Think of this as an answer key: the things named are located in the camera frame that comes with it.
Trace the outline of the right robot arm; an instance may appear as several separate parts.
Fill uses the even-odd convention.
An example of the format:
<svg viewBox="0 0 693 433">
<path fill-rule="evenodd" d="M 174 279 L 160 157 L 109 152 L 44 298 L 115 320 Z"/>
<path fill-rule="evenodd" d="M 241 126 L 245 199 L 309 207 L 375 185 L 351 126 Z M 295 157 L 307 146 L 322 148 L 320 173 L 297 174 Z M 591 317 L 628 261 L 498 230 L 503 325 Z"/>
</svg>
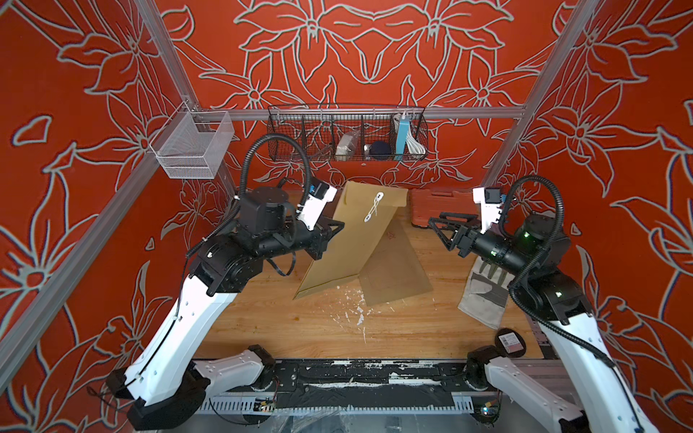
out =
<svg viewBox="0 0 693 433">
<path fill-rule="evenodd" d="M 553 216 L 527 216 L 510 234 L 507 214 L 526 183 L 548 189 L 555 211 Z M 571 245 L 563 231 L 565 204 L 559 189 L 546 178 L 528 175 L 516 180 L 507 194 L 478 189 L 476 202 L 483 209 L 481 216 L 443 212 L 430 218 L 429 227 L 447 250 L 461 257 L 475 254 L 512 274 L 509 297 L 548 337 L 580 403 L 567 402 L 539 384 L 494 346 L 468 354 L 467 385 L 509 397 L 550 432 L 655 432 L 606 348 L 585 292 L 559 269 Z"/>
</svg>

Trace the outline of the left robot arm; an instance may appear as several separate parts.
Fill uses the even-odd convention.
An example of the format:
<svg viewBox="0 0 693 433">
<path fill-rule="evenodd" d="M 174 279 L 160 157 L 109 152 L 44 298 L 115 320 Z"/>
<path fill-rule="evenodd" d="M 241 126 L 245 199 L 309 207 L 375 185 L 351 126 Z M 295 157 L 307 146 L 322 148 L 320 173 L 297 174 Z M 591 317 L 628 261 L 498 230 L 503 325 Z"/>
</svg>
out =
<svg viewBox="0 0 693 433">
<path fill-rule="evenodd" d="M 250 166 L 265 144 L 288 144 L 303 169 L 300 201 L 290 203 L 281 186 L 247 189 Z M 239 387 L 279 388 L 276 362 L 261 346 L 233 357 L 196 361 L 195 353 L 220 314 L 247 283 L 275 258 L 303 251 L 319 261 L 344 223 L 323 216 L 335 196 L 330 184 L 316 180 L 310 159 L 295 139 L 271 133 L 248 150 L 231 214 L 187 253 L 179 297 L 142 355 L 106 379 L 102 399 L 128 401 L 126 416 L 136 431 L 175 429 L 204 402 Z"/>
</svg>

